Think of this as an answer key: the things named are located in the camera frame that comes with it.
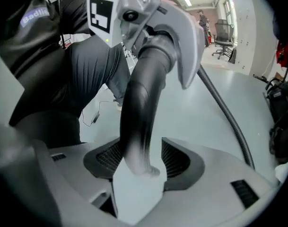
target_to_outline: black mesh chair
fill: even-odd
[[[221,46],[222,49],[216,50],[216,52],[212,53],[212,55],[219,54],[218,59],[220,59],[222,55],[230,57],[231,53],[228,51],[228,48],[233,47],[233,25],[229,25],[228,22],[224,19],[219,19],[215,24],[215,28],[217,37],[214,42],[215,44]]]

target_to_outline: round black knob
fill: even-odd
[[[136,11],[127,11],[123,15],[123,19],[125,19],[128,22],[132,22],[138,18],[139,14]]]

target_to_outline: hose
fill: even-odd
[[[239,128],[235,118],[231,114],[231,112],[228,109],[227,105],[225,104],[225,102],[223,101],[221,96],[219,95],[218,91],[214,87],[213,83],[211,82],[209,76],[207,75],[206,71],[204,70],[204,68],[202,66],[200,66],[197,74],[199,75],[199,77],[201,78],[202,82],[205,84],[205,86],[207,87],[208,91],[211,93],[211,95],[213,96],[213,98],[215,99],[217,104],[219,105],[220,109],[223,111],[224,115],[228,119],[230,125],[232,126],[232,128],[234,130],[234,133],[235,133],[235,135],[237,137],[237,140],[238,140],[238,142],[240,144],[240,147],[242,149],[242,152],[243,152],[243,155],[244,155],[244,161],[246,162],[246,164],[248,166],[250,166],[251,168],[255,169],[254,163],[253,163],[253,159],[252,159],[251,152],[249,150],[247,141],[246,141],[241,129]]]

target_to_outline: fluorescent light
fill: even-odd
[[[187,3],[187,5],[188,5],[189,7],[192,6],[190,0],[185,0],[185,2]]]

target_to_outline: blue logo label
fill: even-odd
[[[49,11],[47,7],[36,8],[26,13],[21,19],[21,26],[24,28],[28,23],[37,19],[38,17],[49,16]]]

